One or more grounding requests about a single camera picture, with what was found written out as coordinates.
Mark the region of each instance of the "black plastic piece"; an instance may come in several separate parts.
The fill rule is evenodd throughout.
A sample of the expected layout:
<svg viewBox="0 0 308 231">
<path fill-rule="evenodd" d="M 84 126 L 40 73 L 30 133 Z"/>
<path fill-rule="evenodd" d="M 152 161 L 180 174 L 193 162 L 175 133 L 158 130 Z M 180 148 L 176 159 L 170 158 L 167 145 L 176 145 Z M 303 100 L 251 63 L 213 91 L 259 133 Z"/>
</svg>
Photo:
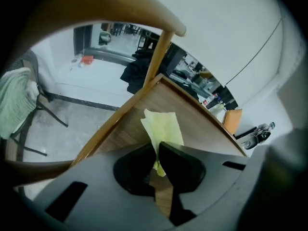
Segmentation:
<svg viewBox="0 0 308 231">
<path fill-rule="evenodd" d="M 252 128 L 252 129 L 249 129 L 248 131 L 246 131 L 246 132 L 244 132 L 244 133 L 242 133 L 242 134 L 240 134 L 240 135 L 238 135 L 238 136 L 234 136 L 234 137 L 235 137 L 236 140 L 238 140 L 238 139 L 240 139 L 240 138 L 242 138 L 242 137 L 244 137 L 244 136 L 246 136 L 246 135 L 252 133 L 252 132 L 255 131 L 256 129 L 257 129 L 257 127 L 254 127 L 254 128 Z"/>
<path fill-rule="evenodd" d="M 190 210 L 186 210 L 183 208 L 181 203 L 180 197 L 178 194 L 173 192 L 172 197 L 172 205 L 171 205 L 171 212 L 169 216 L 169 220 L 175 225 L 179 226 L 185 222 L 190 221 L 191 219 L 195 218 L 197 215 L 194 214 Z"/>
<path fill-rule="evenodd" d="M 74 181 L 52 202 L 45 212 L 58 221 L 64 222 L 87 186 L 85 183 Z"/>
<path fill-rule="evenodd" d="M 128 153 L 119 158 L 114 165 L 116 181 L 133 195 L 155 197 L 155 189 L 144 182 L 155 160 L 156 153 L 152 144 Z"/>
<path fill-rule="evenodd" d="M 159 162 L 177 194 L 193 192 L 205 176 L 205 166 L 199 159 L 165 142 L 159 144 Z"/>
</svg>

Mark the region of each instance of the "black hole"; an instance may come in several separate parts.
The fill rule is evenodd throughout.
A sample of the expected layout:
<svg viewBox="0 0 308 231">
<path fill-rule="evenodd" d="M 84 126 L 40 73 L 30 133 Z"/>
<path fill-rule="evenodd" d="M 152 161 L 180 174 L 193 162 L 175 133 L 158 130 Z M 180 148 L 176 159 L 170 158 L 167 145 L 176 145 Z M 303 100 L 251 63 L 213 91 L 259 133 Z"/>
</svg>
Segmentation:
<svg viewBox="0 0 308 231">
<path fill-rule="evenodd" d="M 196 214 L 194 214 L 190 210 L 186 210 L 183 208 L 179 195 L 173 192 L 171 213 L 169 220 L 175 225 L 179 226 L 185 222 L 190 221 L 195 218 Z"/>
<path fill-rule="evenodd" d="M 87 186 L 87 184 L 82 182 L 74 181 L 54 202 L 52 202 L 45 210 L 46 213 L 58 221 L 64 222 Z"/>
<path fill-rule="evenodd" d="M 229 161 L 224 162 L 222 165 L 223 165 L 223 166 L 226 166 L 226 167 L 238 169 L 238 170 L 241 170 L 241 171 L 243 171 L 244 168 L 245 168 L 245 166 L 246 166 L 246 165 L 244 165 L 244 164 L 238 164 L 238 163 L 229 162 Z"/>
</svg>

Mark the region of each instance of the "red object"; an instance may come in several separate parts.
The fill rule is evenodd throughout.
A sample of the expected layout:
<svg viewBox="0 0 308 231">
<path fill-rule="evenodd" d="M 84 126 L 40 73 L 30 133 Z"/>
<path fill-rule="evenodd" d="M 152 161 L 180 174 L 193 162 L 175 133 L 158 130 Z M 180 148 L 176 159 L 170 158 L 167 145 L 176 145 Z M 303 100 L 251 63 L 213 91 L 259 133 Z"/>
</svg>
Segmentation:
<svg viewBox="0 0 308 231">
<path fill-rule="evenodd" d="M 93 62 L 93 56 L 83 56 L 80 62 L 86 65 L 90 65 Z"/>
</svg>

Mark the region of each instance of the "metal chair leg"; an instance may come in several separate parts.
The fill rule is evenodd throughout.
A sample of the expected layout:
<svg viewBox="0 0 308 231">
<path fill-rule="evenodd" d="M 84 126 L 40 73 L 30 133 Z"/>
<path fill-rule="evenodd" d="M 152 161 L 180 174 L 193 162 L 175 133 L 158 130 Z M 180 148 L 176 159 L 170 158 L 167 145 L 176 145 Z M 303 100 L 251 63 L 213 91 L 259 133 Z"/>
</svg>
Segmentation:
<svg viewBox="0 0 308 231">
<path fill-rule="evenodd" d="M 37 153 L 37 154 L 40 154 L 40 155 L 43 155 L 43 156 L 47 156 L 46 153 L 43 153 L 43 152 L 40 152 L 40 151 L 37 151 L 37 150 L 33 150 L 33 149 L 29 148 L 29 147 L 26 147 L 26 146 L 24 146 L 24 145 L 21 145 L 21 144 L 19 143 L 19 141 L 18 141 L 17 139 L 15 139 L 15 138 L 12 138 L 12 137 L 11 137 L 11 139 L 12 139 L 18 146 L 20 146 L 21 148 L 23 148 L 23 149 L 26 150 L 26 151 L 30 151 L 30 152 L 34 152 L 34 153 Z"/>
<path fill-rule="evenodd" d="M 45 110 L 48 114 L 50 114 L 54 119 L 56 119 L 56 121 L 58 121 L 59 123 L 61 123 L 63 126 L 68 127 L 68 125 L 66 123 L 64 123 L 63 121 L 61 121 L 53 112 L 51 112 L 45 105 L 43 105 L 41 102 L 37 101 L 37 104 L 39 107 L 41 107 L 43 110 Z"/>
</svg>

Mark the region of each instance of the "tissue paper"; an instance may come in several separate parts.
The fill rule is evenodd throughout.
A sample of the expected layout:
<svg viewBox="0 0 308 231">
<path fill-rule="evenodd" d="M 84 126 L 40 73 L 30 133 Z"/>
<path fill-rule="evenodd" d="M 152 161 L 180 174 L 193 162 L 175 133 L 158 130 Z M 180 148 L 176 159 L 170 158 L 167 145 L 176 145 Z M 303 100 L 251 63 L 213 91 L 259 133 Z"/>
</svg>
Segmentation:
<svg viewBox="0 0 308 231">
<path fill-rule="evenodd" d="M 166 173 L 159 164 L 159 144 L 160 142 L 172 142 L 179 145 L 184 145 L 183 137 L 174 112 L 159 113 L 144 110 L 145 118 L 141 119 L 144 129 L 147 131 L 154 150 L 156 152 L 156 162 L 153 166 L 157 170 L 159 176 L 165 176 Z"/>
</svg>

